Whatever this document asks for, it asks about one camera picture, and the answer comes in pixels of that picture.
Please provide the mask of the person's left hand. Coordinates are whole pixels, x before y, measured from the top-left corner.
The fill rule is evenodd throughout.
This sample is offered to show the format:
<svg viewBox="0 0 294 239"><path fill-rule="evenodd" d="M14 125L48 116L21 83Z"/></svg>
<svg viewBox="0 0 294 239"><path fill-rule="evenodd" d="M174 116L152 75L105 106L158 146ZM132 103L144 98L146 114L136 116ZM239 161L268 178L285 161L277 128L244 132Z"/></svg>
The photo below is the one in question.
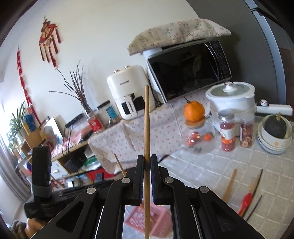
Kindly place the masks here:
<svg viewBox="0 0 294 239"><path fill-rule="evenodd" d="M43 220L39 219L27 219L26 227L24 229L25 234L28 238L31 238L34 234L36 234L43 226L47 223Z"/></svg>

